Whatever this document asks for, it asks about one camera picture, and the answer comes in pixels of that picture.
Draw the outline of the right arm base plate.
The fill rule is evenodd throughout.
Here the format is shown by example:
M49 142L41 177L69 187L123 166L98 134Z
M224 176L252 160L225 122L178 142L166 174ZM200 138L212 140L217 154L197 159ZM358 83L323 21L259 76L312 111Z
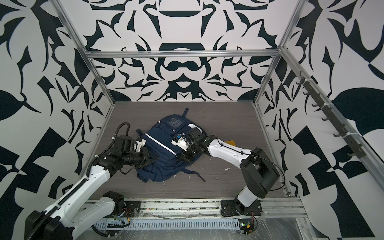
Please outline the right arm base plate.
M254 201L249 207L243 206L237 199L221 200L221 215L223 217L234 216L261 216L263 209L259 200Z

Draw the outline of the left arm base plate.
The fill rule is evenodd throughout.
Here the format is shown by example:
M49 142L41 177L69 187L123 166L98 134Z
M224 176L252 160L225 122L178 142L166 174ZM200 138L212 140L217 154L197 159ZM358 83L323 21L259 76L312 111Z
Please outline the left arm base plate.
M140 213L141 201L119 201L112 213L106 215L105 218L131 218Z

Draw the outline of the navy blue backpack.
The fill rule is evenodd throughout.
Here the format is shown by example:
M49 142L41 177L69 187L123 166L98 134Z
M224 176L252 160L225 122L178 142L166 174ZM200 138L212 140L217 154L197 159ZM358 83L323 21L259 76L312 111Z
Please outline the navy blue backpack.
M184 140L188 132L198 128L201 133L205 131L191 120L187 119L189 109L186 108L182 115L169 115L158 121L151 129L143 133L140 129L136 132L140 139L145 140L145 147L154 158L136 167L137 178L146 183L163 182L179 172L187 175L203 177L195 171L188 169L195 163L201 154L190 153L179 146L172 144L173 140Z

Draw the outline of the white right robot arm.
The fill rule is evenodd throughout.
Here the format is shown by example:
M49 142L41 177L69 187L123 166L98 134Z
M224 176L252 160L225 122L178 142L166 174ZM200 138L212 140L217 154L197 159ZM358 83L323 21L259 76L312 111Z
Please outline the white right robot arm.
M182 159L188 163L196 156L205 154L239 168L246 186L235 198L235 204L242 208L249 208L255 201L265 198L280 178L280 168L268 159L262 149L232 146L217 136L204 134L197 127L187 134L175 136L172 144L183 150Z

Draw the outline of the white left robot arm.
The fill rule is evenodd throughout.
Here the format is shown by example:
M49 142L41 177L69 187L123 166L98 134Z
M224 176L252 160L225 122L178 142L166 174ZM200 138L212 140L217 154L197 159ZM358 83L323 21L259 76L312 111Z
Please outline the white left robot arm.
M123 166L141 166L151 158L147 141L127 135L113 139L110 146L96 155L86 174L66 194L44 211L32 212L26 219L26 240L74 240L100 219L120 218L126 210L124 196L109 191L91 207L80 211L84 203Z

